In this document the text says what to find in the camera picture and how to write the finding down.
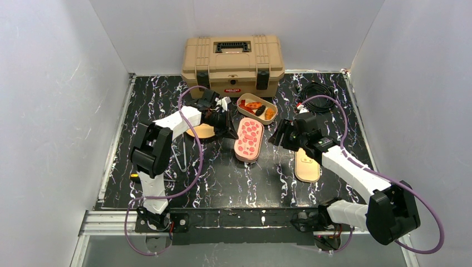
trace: tan toolbox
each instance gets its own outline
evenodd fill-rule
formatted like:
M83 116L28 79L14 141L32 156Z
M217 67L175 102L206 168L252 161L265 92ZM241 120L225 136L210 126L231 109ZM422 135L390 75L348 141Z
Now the tan toolbox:
M182 78L222 96L274 97L285 68L277 36L201 37L187 40ZM202 90L193 89L193 98Z

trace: logo on toolbox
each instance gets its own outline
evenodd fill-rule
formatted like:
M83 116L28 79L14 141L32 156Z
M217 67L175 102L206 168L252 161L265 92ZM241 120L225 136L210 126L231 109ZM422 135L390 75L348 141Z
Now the logo on toolbox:
M239 89L239 88L225 89L224 90L225 93L239 93L240 91L241 91L241 89Z

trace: marble tabletop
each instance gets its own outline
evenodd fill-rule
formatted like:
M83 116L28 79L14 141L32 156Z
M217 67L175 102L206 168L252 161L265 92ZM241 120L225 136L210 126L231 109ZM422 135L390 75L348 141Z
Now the marble tabletop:
M276 97L265 98L277 106L278 115L272 124L265 126L257 162L245 164L238 161L233 151L234 140L203 140L204 164L198 183L185 195L170 200L169 207L207 209L316 207L319 203L333 197L365 203L350 185L323 167L321 167L321 177L317 182L298 181L293 173L294 152L275 147L267 142L280 119L291 119L296 114L295 104L298 91L311 81L333 87L336 99L340 101L348 116L349 130L345 142L346 149L371 167L343 74L286 74L279 82ZM136 78L105 198L102 203L97 203L96 209L125 209L132 198L142 196L141 185L129 179L135 170L127 159L136 125L140 120L157 120L175 112L177 99L186 88L187 85L180 76ZM239 121L244 116L236 109L236 99L233 98L231 112L237 129ZM340 111L334 108L331 112L316 116L321 116L324 120L323 134L340 140L343 131ZM174 141L174 149L182 161L182 138L185 138L189 168L186 173L181 172L172 156L166 175L167 178L175 179L177 182L165 182L168 195L182 191L196 175L198 149L195 147L194 139L184 134Z

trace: black handle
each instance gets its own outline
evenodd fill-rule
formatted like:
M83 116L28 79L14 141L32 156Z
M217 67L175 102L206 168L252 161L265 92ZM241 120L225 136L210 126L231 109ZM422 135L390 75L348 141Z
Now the black handle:
M242 48L243 52L250 52L248 42L221 42L217 43L215 53L223 53L226 48Z

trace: metal frame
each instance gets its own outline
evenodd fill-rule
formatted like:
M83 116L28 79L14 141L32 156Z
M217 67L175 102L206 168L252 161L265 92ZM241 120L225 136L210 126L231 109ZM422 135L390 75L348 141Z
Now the metal frame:
M352 100L353 107L354 107L354 112L357 116L357 119L360 124L360 129L362 132L362 136L364 138L367 151L369 153L369 157L371 158L371 162L373 165L373 169L377 170L377 167L375 165L375 162L372 157L372 153L370 150L370 147L367 142L367 137L365 134L364 130L364 125L362 122L361 115L359 113L359 109L357 106L357 100L355 96L355 91L353 89L353 85L351 82L351 74L349 73L348 70L342 69L340 71L318 71L318 70L286 70L286 73L342 73L345 80L346 80L346 85L347 85L347 90L349 93L349 96ZM105 191L106 191L106 185L108 183L108 178L110 176L110 170L111 170L111 165L113 164L114 157L116 154L116 149L118 147L119 143L119 138L121 134L121 130L123 127L123 121L126 116L126 111L129 105L129 99L131 97L131 92L133 90L134 84L136 77L140 76L149 76L149 75L136 75L135 73L132 73L130 75L130 86L126 92L126 97L124 99L122 108L121 108L121 113L120 113L120 118L117 122L116 126L116 132L115 136L113 139L113 142L110 147L110 151L106 160L106 165L105 165L105 170L104 170L104 176L102 178L102 184L99 192L99 201L102 202L105 196ZM71 266L82 266L83 260L85 258L85 254L87 251L87 246L89 244L89 238L91 235L122 235L124 236L124 221L125 221L125 211L88 211L85 214L84 220L82 222L82 227L79 232L78 236L78 241L76 245L76 249L74 251L74 255L72 257L71 261ZM130 213L128 216L128 222L127 222L127 228L128 230L131 230L131 232L128 233L128 235L145 235L145 236L167 236L167 233L136 233L134 232L134 228L136 225L136 219L137 215L133 212ZM315 235L332 235L331 232L313 232ZM348 231L345 231L342 233L343 235L349 234ZM353 234L368 234L367 231L361 231L359 229L355 229ZM411 246L411 240L410 240L410 235L405 235L399 239L401 242L404 244ZM412 253L404 248L401 248L406 265L408 267L418 267L418 261L416 258L415 253Z

